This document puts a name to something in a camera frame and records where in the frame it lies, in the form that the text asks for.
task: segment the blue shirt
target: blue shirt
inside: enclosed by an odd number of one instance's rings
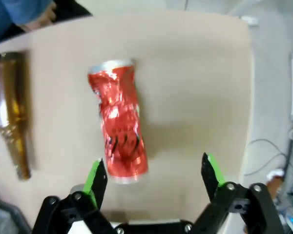
[[[52,0],[0,0],[0,38],[14,24],[25,24],[39,17]]]

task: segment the blue sleeve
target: blue sleeve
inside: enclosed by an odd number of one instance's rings
[[[39,17],[52,0],[0,0],[15,24],[25,24]]]

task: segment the human hand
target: human hand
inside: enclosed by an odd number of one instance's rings
[[[48,25],[52,25],[52,21],[56,19],[56,14],[54,13],[56,8],[57,5],[55,2],[51,2],[47,9],[38,18],[29,23],[18,25],[18,27],[20,27],[25,32],[30,32]]]

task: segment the green tape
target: green tape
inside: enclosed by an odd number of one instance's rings
[[[93,183],[94,177],[96,176],[96,172],[97,172],[98,166],[100,165],[100,161],[101,161],[101,159],[99,159],[99,160],[97,160],[97,161],[95,161],[93,163],[92,168],[91,168],[91,170],[89,172],[89,175],[88,175],[86,184],[84,185],[84,188],[83,188],[83,192],[86,195],[90,196],[90,198],[91,198],[91,200],[92,200],[92,202],[93,202],[93,204],[94,204],[94,206],[96,208],[98,208],[97,201],[96,201],[96,198],[94,196],[94,193],[93,193],[91,187],[92,187],[92,183]]]
[[[216,162],[216,159],[214,158],[213,155],[208,155],[208,159],[209,159],[209,162],[211,164],[211,166],[213,167],[214,169],[214,172],[215,172],[215,176],[216,176],[216,179],[218,181],[218,187],[222,186],[226,181],[225,181],[225,178],[218,166],[218,163]]]

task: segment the crushed red can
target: crushed red can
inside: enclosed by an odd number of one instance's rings
[[[100,99],[107,171],[118,183],[136,182],[147,173],[148,165],[134,86],[134,64],[131,60],[111,60],[93,66],[88,81]]]

